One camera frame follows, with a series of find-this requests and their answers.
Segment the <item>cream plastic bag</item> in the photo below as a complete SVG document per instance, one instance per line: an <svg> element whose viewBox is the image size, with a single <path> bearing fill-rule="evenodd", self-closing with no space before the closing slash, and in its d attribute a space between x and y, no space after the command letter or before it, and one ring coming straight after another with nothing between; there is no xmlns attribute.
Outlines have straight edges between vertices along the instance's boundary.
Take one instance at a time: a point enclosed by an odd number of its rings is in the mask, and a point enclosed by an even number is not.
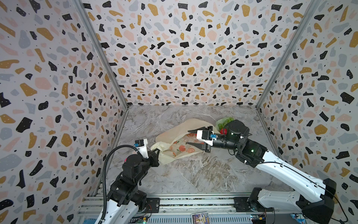
<svg viewBox="0 0 358 224"><path fill-rule="evenodd" d="M168 164L176 159L197 154L201 150L189 143L202 144L203 142L196 139L196 134L188 131L208 126L213 126L213 124L200 119L188 119L182 124L158 135L155 139L155 144L151 146L151 150L160 150L159 161L161 164Z"/></svg>

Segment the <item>red apple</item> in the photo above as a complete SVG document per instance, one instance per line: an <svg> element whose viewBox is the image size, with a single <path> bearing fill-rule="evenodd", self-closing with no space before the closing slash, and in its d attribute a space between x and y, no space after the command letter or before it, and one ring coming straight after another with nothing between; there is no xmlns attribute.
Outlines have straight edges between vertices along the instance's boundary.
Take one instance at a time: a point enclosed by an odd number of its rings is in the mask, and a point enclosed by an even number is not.
<svg viewBox="0 0 358 224"><path fill-rule="evenodd" d="M225 129L225 128L221 129L220 133L223 134L223 135L226 135L227 134L227 129Z"/></svg>

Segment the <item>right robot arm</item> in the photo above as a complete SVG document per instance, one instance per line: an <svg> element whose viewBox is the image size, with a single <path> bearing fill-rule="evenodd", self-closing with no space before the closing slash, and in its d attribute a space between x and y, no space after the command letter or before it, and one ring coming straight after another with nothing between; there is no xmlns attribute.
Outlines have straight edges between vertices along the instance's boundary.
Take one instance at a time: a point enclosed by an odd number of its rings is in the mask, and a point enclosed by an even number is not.
<svg viewBox="0 0 358 224"><path fill-rule="evenodd" d="M199 143L192 143L205 152L211 149L227 149L242 163L264 171L293 190L269 191L254 188L244 209L257 212L266 209L284 209L304 215L318 224L328 224L334 212L334 196L337 184L330 178L321 180L286 163L265 146L250 140L250 129L239 120L226 124L224 133L215 133L212 126L190 130Z"/></svg>

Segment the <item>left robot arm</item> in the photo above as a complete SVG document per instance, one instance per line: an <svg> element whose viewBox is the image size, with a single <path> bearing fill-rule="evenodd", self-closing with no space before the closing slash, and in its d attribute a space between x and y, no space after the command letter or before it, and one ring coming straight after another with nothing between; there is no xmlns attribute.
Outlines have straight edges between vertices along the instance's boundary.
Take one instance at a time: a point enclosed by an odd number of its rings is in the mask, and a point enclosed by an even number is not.
<svg viewBox="0 0 358 224"><path fill-rule="evenodd" d="M159 166L160 150L148 152L148 158L141 153L127 157L122 169L112 183L109 192L103 187L103 209L97 224L127 224L147 206L147 194L139 190L142 179L152 167Z"/></svg>

